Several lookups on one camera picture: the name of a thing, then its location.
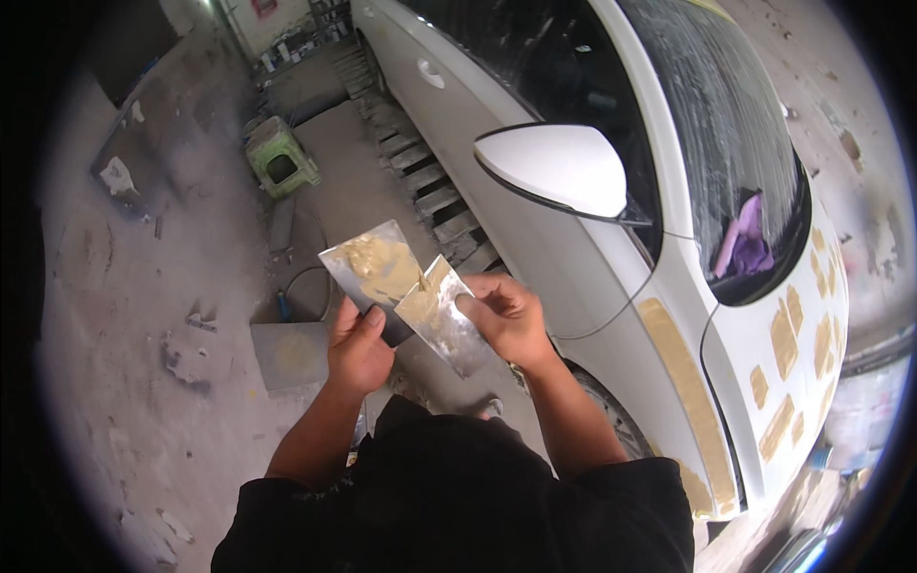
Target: black shirt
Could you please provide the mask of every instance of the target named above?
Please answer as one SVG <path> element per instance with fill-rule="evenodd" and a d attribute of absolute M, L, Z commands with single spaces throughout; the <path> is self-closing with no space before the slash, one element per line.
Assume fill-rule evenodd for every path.
<path fill-rule="evenodd" d="M 557 480 L 496 424 L 439 415 L 367 437 L 324 492 L 242 486 L 213 571 L 691 571 L 678 464 L 655 457 Z"/>

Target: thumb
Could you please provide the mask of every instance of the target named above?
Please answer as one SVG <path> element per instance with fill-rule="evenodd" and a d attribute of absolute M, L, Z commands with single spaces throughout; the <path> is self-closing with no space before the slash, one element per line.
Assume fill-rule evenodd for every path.
<path fill-rule="evenodd" d="M 500 320 L 500 316 L 490 306 L 468 294 L 456 297 L 456 308 L 478 327 L 484 337 L 494 330 Z"/>
<path fill-rule="evenodd" d="M 381 336 L 384 328 L 385 312 L 379 306 L 373 306 L 350 337 L 349 343 L 354 348 L 369 348 Z"/>

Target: white car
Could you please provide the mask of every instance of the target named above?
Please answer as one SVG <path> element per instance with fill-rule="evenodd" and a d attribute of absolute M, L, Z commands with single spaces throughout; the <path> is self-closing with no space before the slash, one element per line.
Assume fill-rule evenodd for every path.
<path fill-rule="evenodd" d="M 776 502 L 834 396 L 847 284 L 735 22 L 710 0 L 352 5 L 377 83 L 541 298 L 630 456 L 678 460 L 699 518 Z M 773 267 L 717 278 L 757 192 Z"/>

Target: hand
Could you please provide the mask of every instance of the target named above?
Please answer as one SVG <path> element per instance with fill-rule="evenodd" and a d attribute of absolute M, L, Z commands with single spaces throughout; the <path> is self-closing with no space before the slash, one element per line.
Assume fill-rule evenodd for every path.
<path fill-rule="evenodd" d="M 500 358 L 525 370 L 556 356 L 545 333 L 541 301 L 534 292 L 503 272 L 470 274 L 461 279 L 474 297 L 460 295 L 456 306 Z"/>
<path fill-rule="evenodd" d="M 365 317 L 345 296 L 328 340 L 328 383 L 363 396 L 385 382 L 395 351 L 382 340 L 385 312 L 373 306 Z"/>

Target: car door handle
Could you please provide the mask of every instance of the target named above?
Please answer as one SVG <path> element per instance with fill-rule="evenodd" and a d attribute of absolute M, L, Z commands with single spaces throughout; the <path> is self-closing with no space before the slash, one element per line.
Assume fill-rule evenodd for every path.
<path fill-rule="evenodd" d="M 439 72 L 429 61 L 423 58 L 417 58 L 417 70 L 420 71 L 420 77 L 424 78 L 424 81 L 433 87 L 439 88 L 440 90 L 446 87 L 443 76 L 439 75 Z"/>

